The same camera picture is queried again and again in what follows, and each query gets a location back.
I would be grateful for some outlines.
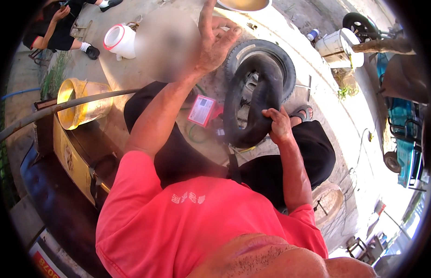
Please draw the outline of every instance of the man's left hand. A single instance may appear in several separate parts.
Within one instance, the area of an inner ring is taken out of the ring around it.
[[[240,37],[242,29],[232,20],[212,16],[217,0],[207,0],[199,18],[202,51],[195,70],[205,75],[217,69],[225,60],[229,48]]]

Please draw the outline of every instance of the blue hose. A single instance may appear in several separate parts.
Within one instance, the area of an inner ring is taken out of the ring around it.
[[[1,100],[3,101],[3,100],[5,100],[8,97],[11,97],[11,96],[14,96],[14,95],[19,95],[19,94],[24,93],[24,92],[33,92],[33,91],[39,91],[39,90],[41,90],[41,88],[33,88],[33,89],[27,89],[27,90],[22,90],[22,91],[18,91],[18,92],[13,92],[11,94],[2,96]]]

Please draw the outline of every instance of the man's right arm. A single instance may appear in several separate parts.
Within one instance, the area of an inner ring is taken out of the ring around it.
[[[53,17],[49,23],[49,27],[47,28],[46,34],[44,35],[44,37],[38,36],[35,39],[35,41],[33,42],[33,44],[31,45],[32,48],[38,48],[38,49],[46,49],[47,48],[49,40],[52,37],[53,32],[55,31],[55,27],[56,27],[57,22],[60,19],[65,18],[71,11],[71,8],[69,7],[69,5],[67,5],[65,8],[63,8],[63,7],[61,9],[57,10],[57,12],[53,15]]]
[[[311,183],[291,130],[290,117],[283,106],[280,108],[280,112],[270,108],[263,110],[262,113],[273,120],[272,131],[269,134],[280,151],[280,159],[284,170],[284,200],[288,213],[301,205],[312,205]]]

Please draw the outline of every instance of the white sock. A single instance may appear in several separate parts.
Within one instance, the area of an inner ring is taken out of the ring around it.
[[[100,8],[105,8],[105,7],[107,7],[107,6],[109,6],[109,4],[108,4],[108,1],[106,1],[106,0],[103,0],[103,2],[101,2],[101,4],[100,5],[98,5]]]
[[[81,47],[79,48],[79,50],[86,52],[87,48],[90,46],[91,44],[88,44],[87,42],[82,42],[81,43]]]

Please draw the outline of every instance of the black shoe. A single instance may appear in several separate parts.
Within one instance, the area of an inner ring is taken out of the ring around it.
[[[86,49],[86,54],[91,60],[96,60],[100,55],[100,50],[91,45]]]
[[[123,0],[109,0],[109,2],[108,2],[109,6],[104,7],[104,8],[100,8],[100,10],[104,13],[108,9],[115,7],[116,5],[120,4],[121,2],[123,2]]]

